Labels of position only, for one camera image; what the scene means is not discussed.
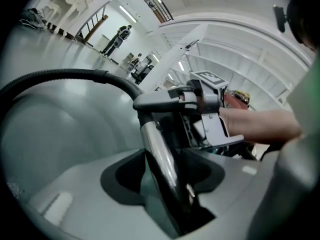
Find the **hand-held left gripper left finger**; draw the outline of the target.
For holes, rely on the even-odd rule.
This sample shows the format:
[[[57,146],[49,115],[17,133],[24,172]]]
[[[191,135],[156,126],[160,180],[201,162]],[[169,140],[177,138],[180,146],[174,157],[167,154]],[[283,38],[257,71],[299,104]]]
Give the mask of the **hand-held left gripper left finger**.
[[[29,200],[55,239],[173,240],[179,234],[141,150],[75,165]]]

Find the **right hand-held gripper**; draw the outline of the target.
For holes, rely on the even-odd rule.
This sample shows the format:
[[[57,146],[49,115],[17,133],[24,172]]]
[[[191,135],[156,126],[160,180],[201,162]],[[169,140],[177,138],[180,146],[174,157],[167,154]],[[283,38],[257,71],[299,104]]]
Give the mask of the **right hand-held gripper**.
[[[222,148],[244,141],[243,135],[230,136],[220,108],[229,82],[210,71],[189,73],[188,86],[157,90],[139,95],[133,102],[136,111],[182,112],[181,118],[190,147]]]

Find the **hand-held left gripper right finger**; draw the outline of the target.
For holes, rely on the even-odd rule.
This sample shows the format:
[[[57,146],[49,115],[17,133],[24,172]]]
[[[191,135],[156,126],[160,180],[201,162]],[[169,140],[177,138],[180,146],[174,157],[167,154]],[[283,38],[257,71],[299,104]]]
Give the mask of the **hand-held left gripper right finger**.
[[[180,240],[247,240],[254,215],[273,176],[276,152],[263,161],[235,159],[195,149],[184,152],[222,168],[224,178],[211,192],[200,193],[199,203],[215,219]]]

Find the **metal vacuum wand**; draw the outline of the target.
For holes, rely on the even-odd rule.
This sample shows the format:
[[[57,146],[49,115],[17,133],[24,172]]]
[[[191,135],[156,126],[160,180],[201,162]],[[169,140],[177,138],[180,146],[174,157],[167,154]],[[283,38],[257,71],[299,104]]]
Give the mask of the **metal vacuum wand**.
[[[168,146],[151,113],[139,111],[137,115],[147,162],[167,209],[172,215],[191,214],[196,195],[180,168],[179,155]]]

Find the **person's right forearm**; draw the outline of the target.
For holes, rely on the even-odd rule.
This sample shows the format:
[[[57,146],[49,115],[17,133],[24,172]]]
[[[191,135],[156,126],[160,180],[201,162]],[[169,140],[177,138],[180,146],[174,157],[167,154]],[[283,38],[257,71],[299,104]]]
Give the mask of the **person's right forearm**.
[[[285,109],[251,111],[220,108],[219,115],[230,136],[242,135],[250,143],[283,144],[302,135],[294,114]]]

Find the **black office chair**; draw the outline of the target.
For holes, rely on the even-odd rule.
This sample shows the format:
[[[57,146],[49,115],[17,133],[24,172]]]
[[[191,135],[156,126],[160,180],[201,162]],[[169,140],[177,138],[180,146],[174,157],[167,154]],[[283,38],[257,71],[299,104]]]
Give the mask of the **black office chair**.
[[[140,71],[136,70],[135,72],[131,72],[130,74],[131,74],[132,79],[134,80],[134,83],[139,85],[153,68],[154,68],[154,66],[150,64],[150,65],[145,66]]]

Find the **black bag with yellow cloth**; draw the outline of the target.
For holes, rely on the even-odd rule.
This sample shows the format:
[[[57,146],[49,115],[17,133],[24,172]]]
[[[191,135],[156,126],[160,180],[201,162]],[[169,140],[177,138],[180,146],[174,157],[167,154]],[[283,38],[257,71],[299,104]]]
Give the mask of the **black bag with yellow cloth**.
[[[240,90],[230,90],[229,93],[236,99],[244,102],[249,103],[251,99],[251,95],[247,92],[240,91]]]

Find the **black balcony railing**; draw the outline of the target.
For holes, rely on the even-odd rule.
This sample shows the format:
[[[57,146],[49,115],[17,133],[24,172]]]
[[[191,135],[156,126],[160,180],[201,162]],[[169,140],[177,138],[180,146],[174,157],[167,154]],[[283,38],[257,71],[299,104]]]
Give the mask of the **black balcony railing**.
[[[160,23],[173,21],[174,18],[162,0],[143,0],[155,14]]]

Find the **pile of black equipment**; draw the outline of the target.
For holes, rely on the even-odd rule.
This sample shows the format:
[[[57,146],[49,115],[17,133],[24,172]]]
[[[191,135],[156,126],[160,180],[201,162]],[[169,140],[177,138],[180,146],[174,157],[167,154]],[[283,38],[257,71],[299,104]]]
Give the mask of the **pile of black equipment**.
[[[36,30],[47,28],[46,20],[36,8],[24,9],[20,14],[19,23]]]

